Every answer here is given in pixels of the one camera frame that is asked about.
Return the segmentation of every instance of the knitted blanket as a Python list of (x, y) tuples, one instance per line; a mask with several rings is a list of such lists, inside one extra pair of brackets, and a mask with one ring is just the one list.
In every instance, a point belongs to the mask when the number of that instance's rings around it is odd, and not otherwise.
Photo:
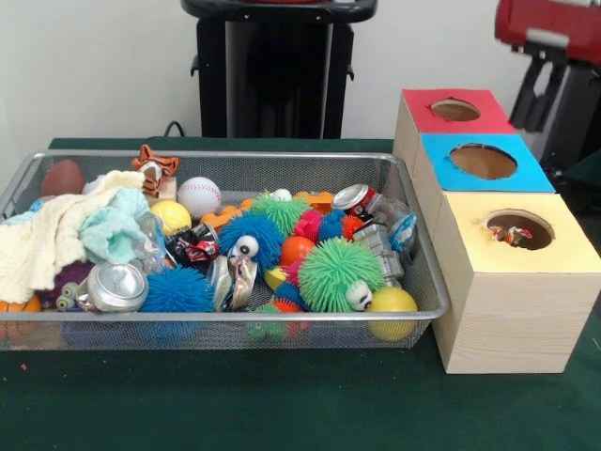
[(44, 204), (28, 222), (0, 225), (0, 301), (26, 303), (34, 291), (54, 288), (67, 265), (85, 261), (78, 231), (122, 188), (141, 189), (144, 174), (113, 171), (89, 194), (65, 194)]

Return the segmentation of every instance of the black cable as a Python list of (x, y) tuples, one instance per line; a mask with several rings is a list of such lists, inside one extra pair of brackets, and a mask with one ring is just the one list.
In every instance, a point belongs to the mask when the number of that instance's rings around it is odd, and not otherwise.
[(165, 133), (163, 133), (162, 135), (169, 136), (169, 133), (171, 132), (171, 129), (174, 128), (174, 126), (177, 128), (177, 131), (179, 132), (179, 136), (181, 136), (181, 137), (186, 136), (186, 133), (184, 132), (184, 128), (176, 120), (172, 120), (171, 122), (169, 122), (169, 125), (165, 129)]

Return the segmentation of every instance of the wire mesh basket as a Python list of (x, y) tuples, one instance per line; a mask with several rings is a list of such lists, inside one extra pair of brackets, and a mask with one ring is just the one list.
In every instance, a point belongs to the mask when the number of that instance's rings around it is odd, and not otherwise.
[[(0, 350), (242, 350), (302, 348), (411, 348), (448, 306), (424, 218), (407, 168), (387, 154), (168, 151), (178, 156), (179, 180), (211, 178), (224, 205), (286, 187), (335, 193), (365, 183), (407, 203), (417, 214), (418, 238), (402, 281), (418, 312), (407, 313), (0, 313)], [(111, 170), (131, 170), (136, 151), (48, 151), (28, 158), (2, 198), (4, 218), (27, 211), (48, 171), (64, 159), (80, 165), (86, 180)], [(251, 307), (269, 301), (257, 280)]]

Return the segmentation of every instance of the green table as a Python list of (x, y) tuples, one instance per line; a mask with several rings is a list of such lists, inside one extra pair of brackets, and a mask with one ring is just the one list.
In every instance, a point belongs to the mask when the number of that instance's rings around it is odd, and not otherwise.
[[(141, 140), (55, 140), (138, 148)], [(155, 148), (315, 149), (154, 139)], [(319, 149), (390, 151), (390, 141)], [(412, 350), (0, 354), (2, 449), (592, 450), (601, 321), (562, 375), (448, 376), (428, 330)]]

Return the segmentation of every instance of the purple toy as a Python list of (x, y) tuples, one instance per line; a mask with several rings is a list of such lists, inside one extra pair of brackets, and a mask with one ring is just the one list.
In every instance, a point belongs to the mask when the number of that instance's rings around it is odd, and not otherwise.
[(92, 271), (92, 268), (94, 268), (93, 263), (82, 263), (80, 261), (71, 263), (63, 268), (63, 271), (54, 278), (54, 289), (51, 289), (50, 291), (40, 291), (38, 293), (42, 307), (45, 309), (58, 308), (59, 310), (66, 310), (66, 308), (59, 308), (56, 305), (56, 301), (58, 298), (72, 299), (75, 301), (75, 293), (71, 293), (72, 289), (70, 288), (79, 286), (79, 284), (84, 282), (85, 278), (90, 274), (90, 271)]

